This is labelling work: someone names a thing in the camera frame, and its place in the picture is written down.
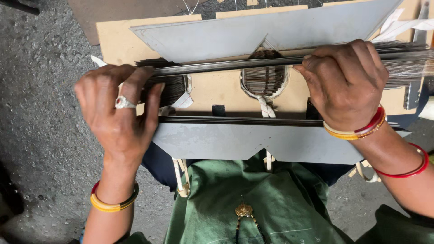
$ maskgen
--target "fingernail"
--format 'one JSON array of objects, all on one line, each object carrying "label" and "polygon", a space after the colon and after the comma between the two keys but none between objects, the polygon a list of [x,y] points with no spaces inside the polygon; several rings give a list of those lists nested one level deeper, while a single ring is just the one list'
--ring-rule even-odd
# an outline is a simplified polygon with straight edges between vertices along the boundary
[{"label": "fingernail", "polygon": [[166,83],[160,83],[160,84],[161,84],[160,93],[162,93],[164,90],[164,87],[166,87]]},{"label": "fingernail", "polygon": [[154,73],[154,67],[152,67],[152,66],[145,66],[145,67],[142,67],[142,69],[144,69],[148,73],[151,73],[151,74]]}]

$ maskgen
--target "red and gold bangle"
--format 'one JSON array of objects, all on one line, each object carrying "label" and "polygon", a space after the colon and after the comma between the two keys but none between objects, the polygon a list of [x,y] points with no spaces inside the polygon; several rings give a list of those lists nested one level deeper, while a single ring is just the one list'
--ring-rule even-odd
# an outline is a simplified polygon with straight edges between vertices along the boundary
[{"label": "red and gold bangle", "polygon": [[343,132],[343,131],[337,131],[335,129],[332,129],[327,123],[324,121],[324,128],[325,130],[331,134],[334,137],[337,137],[339,139],[344,140],[357,140],[363,137],[366,137],[375,131],[377,131],[386,120],[386,111],[384,110],[383,106],[378,105],[377,112],[375,113],[372,120],[369,122],[369,124],[361,129],[350,131],[350,132]]},{"label": "red and gold bangle", "polygon": [[375,168],[374,168],[374,170],[379,174],[382,174],[382,175],[385,175],[388,177],[392,177],[392,178],[408,178],[408,177],[415,176],[415,175],[422,173],[425,169],[428,168],[428,164],[430,161],[429,156],[428,156],[427,152],[425,152],[420,146],[413,144],[413,143],[409,143],[409,144],[414,146],[415,148],[419,149],[424,155],[424,161],[417,169],[415,169],[409,173],[400,174],[400,175],[389,175],[389,174],[383,173],[379,170],[376,170]]},{"label": "red and gold bangle", "polygon": [[100,201],[97,197],[96,197],[96,189],[98,188],[99,185],[99,181],[93,186],[92,188],[92,192],[90,195],[90,202],[92,203],[92,205],[103,212],[118,212],[121,211],[122,209],[127,208],[128,206],[130,206],[137,198],[138,195],[138,183],[134,183],[134,192],[131,195],[131,197],[129,197],[127,200],[118,203],[118,204],[107,204],[107,203],[103,203],[102,201]]}]

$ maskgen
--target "bundle of metal strips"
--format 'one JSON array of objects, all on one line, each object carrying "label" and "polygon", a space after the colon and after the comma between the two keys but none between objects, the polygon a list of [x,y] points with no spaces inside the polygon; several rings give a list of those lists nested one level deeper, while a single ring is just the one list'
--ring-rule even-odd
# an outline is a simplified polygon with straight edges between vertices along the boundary
[{"label": "bundle of metal strips", "polygon": [[[379,43],[376,45],[376,47],[381,59],[386,65],[386,68],[390,72],[391,78],[387,87],[405,86],[410,82],[420,79],[421,77],[434,73],[434,51],[425,49],[425,45],[418,45],[417,43],[401,43],[395,41]],[[302,63],[302,61],[302,56],[296,56],[287,58],[247,59],[180,65],[156,69],[155,76],[160,77],[232,69],[252,69],[259,67],[299,65]]]},{"label": "bundle of metal strips", "polygon": [[[139,62],[135,62],[135,64],[136,67],[153,66],[154,68],[172,67],[178,65],[174,62],[168,62],[163,58],[141,60]],[[146,101],[149,89],[158,83],[166,84],[163,92],[161,93],[160,100],[160,107],[165,107],[175,103],[184,94],[187,78],[184,75],[150,78],[142,88],[139,104]]]},{"label": "bundle of metal strips", "polygon": [[[282,55],[273,49],[255,52],[249,59],[282,58]],[[271,96],[285,82],[285,67],[271,66],[245,70],[243,82],[247,90],[254,95]]]},{"label": "bundle of metal strips", "polygon": [[140,103],[145,103],[148,97],[148,91],[153,85],[158,83],[165,83],[166,86],[161,93],[160,107],[169,106],[174,104],[185,92],[187,78],[186,76],[169,76],[169,77],[152,77],[142,88],[140,94]]}]

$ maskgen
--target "silver ring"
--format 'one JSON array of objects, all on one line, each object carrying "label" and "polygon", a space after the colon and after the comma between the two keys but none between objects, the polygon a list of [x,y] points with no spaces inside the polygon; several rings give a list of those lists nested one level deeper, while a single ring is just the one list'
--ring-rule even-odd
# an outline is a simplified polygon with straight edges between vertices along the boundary
[{"label": "silver ring", "polygon": [[123,109],[123,108],[131,108],[135,109],[136,105],[130,101],[128,101],[124,96],[118,96],[115,102],[115,108]]}]

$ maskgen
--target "gray floor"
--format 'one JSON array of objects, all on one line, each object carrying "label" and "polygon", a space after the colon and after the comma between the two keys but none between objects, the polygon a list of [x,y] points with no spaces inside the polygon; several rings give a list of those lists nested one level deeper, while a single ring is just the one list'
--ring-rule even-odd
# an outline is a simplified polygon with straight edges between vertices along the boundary
[{"label": "gray floor", "polygon": [[[66,0],[22,2],[42,13],[36,17],[0,6],[0,161],[30,199],[24,200],[25,212],[3,230],[14,243],[67,243],[83,227],[103,152],[82,119],[72,88],[95,68],[89,56],[101,57],[101,51],[89,45]],[[252,8],[243,2],[238,0],[239,9]],[[318,0],[269,0],[268,5],[298,2],[320,6]],[[196,13],[213,18],[213,12],[227,10],[234,10],[232,0],[211,0]],[[417,121],[408,140],[434,149],[433,127],[433,121]],[[138,182],[146,190],[136,201],[133,231],[161,243],[173,196],[144,168]],[[357,175],[341,178],[330,189],[333,223],[353,239],[375,224],[380,204],[399,209],[382,183],[368,184]]]}]

